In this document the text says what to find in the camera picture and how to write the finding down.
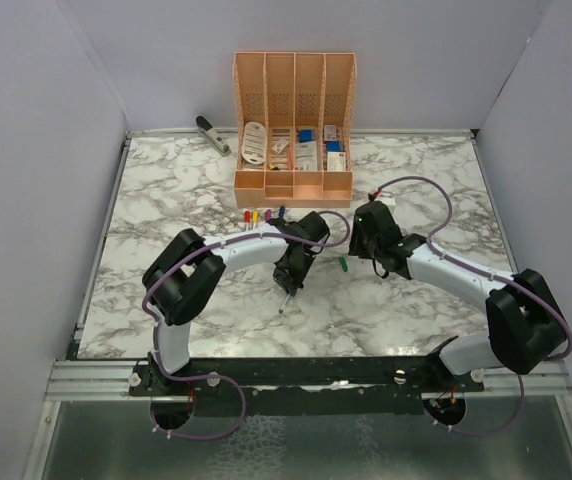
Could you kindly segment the white red box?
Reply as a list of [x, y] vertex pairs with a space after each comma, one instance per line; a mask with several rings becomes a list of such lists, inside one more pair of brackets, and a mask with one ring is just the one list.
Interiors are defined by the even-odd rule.
[[328, 172], [346, 172], [347, 171], [347, 157], [345, 152], [327, 153], [326, 161]]

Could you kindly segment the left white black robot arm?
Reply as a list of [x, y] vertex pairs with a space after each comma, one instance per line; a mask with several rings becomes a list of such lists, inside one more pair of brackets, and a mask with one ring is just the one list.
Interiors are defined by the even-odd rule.
[[274, 282], [293, 298], [304, 288], [314, 258], [329, 237], [330, 229], [317, 212], [298, 221], [272, 219], [255, 230], [218, 239], [208, 240], [193, 229], [177, 234], [142, 278], [142, 308], [156, 319], [155, 386], [172, 395], [186, 385], [190, 323], [205, 309], [224, 274], [270, 263], [275, 266]]

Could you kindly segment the blue box in organizer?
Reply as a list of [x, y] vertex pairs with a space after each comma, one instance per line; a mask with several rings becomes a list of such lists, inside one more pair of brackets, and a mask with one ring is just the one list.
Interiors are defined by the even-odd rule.
[[307, 143], [315, 140], [315, 131], [311, 128], [300, 129], [297, 132], [297, 138], [299, 143]]

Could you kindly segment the white oval card pack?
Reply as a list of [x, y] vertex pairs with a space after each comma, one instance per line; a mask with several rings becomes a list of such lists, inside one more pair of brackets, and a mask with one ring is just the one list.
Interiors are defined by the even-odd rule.
[[263, 165], [266, 161], [267, 133], [263, 124], [251, 121], [245, 124], [242, 147], [242, 159], [254, 166]]

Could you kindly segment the black grey stapler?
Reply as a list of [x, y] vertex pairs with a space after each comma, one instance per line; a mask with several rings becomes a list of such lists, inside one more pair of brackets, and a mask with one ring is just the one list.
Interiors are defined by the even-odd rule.
[[221, 156], [225, 157], [230, 154], [230, 146], [222, 138], [219, 132], [213, 125], [202, 115], [195, 119], [197, 126], [197, 133]]

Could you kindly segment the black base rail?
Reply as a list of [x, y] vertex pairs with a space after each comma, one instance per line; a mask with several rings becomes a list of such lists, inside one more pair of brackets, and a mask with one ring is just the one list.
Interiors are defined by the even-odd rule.
[[172, 379], [148, 359], [129, 379], [129, 394], [199, 416], [420, 415], [425, 398], [480, 392], [427, 356], [193, 358]]

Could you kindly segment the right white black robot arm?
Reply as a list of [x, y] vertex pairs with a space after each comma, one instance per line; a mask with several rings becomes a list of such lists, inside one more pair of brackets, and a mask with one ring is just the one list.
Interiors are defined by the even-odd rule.
[[495, 273], [438, 253], [419, 234], [404, 236], [387, 205], [370, 201], [355, 211], [349, 254], [391, 274], [427, 283], [486, 315], [487, 331], [446, 341], [425, 367], [427, 383], [447, 391], [473, 370], [505, 367], [530, 373], [562, 345], [569, 345], [561, 311], [545, 279], [532, 269]]

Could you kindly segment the green pen cap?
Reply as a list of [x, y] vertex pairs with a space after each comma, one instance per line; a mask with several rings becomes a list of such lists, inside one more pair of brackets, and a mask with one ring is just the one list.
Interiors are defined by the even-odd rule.
[[343, 270], [344, 272], [348, 272], [349, 267], [348, 267], [348, 263], [347, 263], [347, 260], [345, 259], [345, 257], [344, 257], [344, 256], [341, 256], [341, 257], [339, 258], [339, 261], [340, 261], [340, 265], [341, 265], [342, 270]]

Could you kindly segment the green white pen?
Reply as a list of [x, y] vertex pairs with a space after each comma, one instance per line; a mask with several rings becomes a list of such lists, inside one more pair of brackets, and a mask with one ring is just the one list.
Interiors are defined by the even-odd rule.
[[291, 299], [291, 295], [290, 294], [286, 294], [282, 304], [279, 307], [278, 313], [279, 314], [283, 314], [285, 311], [286, 306], [288, 305], [289, 301]]

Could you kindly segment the orange plastic desk organizer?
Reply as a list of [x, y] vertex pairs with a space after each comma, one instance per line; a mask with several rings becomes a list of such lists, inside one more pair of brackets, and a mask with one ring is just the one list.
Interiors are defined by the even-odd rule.
[[[234, 195], [240, 207], [347, 207], [352, 201], [350, 133], [356, 92], [353, 53], [237, 52], [233, 78], [238, 127]], [[240, 149], [246, 123], [264, 125], [266, 161]], [[300, 129], [315, 140], [299, 143]], [[346, 172], [328, 172], [327, 153], [345, 152]]]

